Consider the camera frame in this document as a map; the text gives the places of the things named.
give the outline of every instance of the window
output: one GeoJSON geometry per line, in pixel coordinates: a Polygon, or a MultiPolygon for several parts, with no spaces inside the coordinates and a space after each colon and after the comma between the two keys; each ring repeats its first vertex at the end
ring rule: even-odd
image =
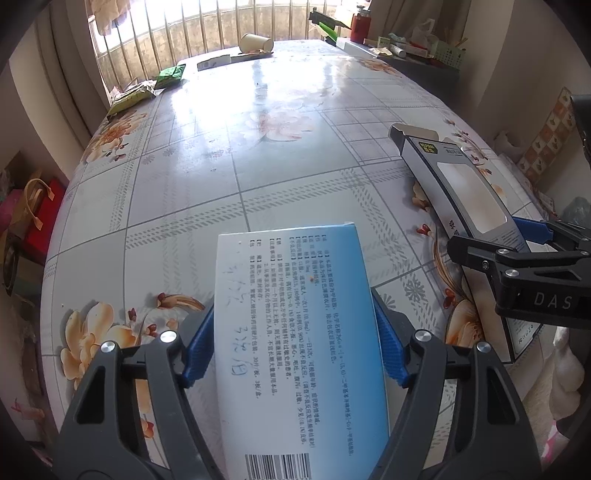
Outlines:
{"type": "Polygon", "coordinates": [[[90,36],[107,88],[122,90],[188,57],[235,47],[245,33],[274,40],[320,38],[308,13],[317,7],[334,16],[341,1],[319,1],[137,0],[106,36],[90,17],[90,36]]]}

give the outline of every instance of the table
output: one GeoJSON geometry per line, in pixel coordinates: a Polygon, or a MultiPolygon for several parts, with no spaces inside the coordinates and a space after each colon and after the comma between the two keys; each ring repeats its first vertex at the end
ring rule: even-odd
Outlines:
{"type": "MultiPolygon", "coordinates": [[[[511,213],[541,219],[470,126],[380,61],[318,40],[276,42],[273,58],[197,72],[203,59],[187,62],[182,86],[105,121],[67,188],[41,302],[43,370],[58,427],[100,343],[149,342],[177,328],[193,299],[213,294],[220,233],[354,222],[369,282],[389,307],[415,327],[474,341],[469,299],[444,279],[461,284],[460,270],[388,138],[394,122],[457,141],[511,213]]],[[[552,336],[543,331],[512,367],[522,395],[552,336]]],[[[403,395],[392,382],[388,394],[393,422],[403,395]]],[[[188,397],[223,464],[213,364],[188,397]]],[[[145,384],[138,399],[150,455],[165,465],[145,384]]],[[[453,402],[450,381],[428,462],[443,454],[453,402]]]]}

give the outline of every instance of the metal screw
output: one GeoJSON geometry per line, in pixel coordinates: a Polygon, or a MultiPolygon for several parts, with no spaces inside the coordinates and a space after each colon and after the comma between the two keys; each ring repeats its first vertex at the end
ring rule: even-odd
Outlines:
{"type": "Polygon", "coordinates": [[[104,353],[109,353],[113,350],[115,350],[115,342],[112,342],[111,340],[107,340],[100,346],[100,351],[104,353]]]}
{"type": "Polygon", "coordinates": [[[172,330],[166,330],[166,332],[162,332],[160,334],[160,340],[163,341],[164,343],[171,343],[174,342],[177,339],[177,334],[176,332],[173,332],[172,330]]]}
{"type": "Polygon", "coordinates": [[[419,342],[428,342],[429,340],[431,340],[431,332],[429,332],[428,330],[417,330],[414,334],[414,337],[419,341],[419,342]]]}
{"type": "Polygon", "coordinates": [[[491,351],[491,344],[488,342],[478,342],[476,348],[478,348],[479,352],[488,353],[491,351]]]}

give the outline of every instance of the paper cup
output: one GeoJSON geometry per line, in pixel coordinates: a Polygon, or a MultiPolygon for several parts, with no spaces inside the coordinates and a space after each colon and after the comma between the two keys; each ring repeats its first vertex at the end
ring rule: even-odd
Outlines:
{"type": "Polygon", "coordinates": [[[249,53],[251,51],[273,51],[273,41],[270,38],[261,37],[253,33],[246,33],[240,39],[238,47],[242,53],[249,53]]]}

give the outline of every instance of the green snack bag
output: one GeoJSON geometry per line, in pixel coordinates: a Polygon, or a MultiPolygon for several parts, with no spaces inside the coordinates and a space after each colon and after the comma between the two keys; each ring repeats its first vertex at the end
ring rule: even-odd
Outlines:
{"type": "Polygon", "coordinates": [[[186,65],[183,63],[181,65],[176,65],[175,67],[170,67],[168,69],[164,69],[158,75],[156,79],[156,85],[154,85],[154,90],[158,90],[161,88],[170,87],[171,85],[176,85],[178,82],[181,81],[183,78],[183,72],[186,65]]]}

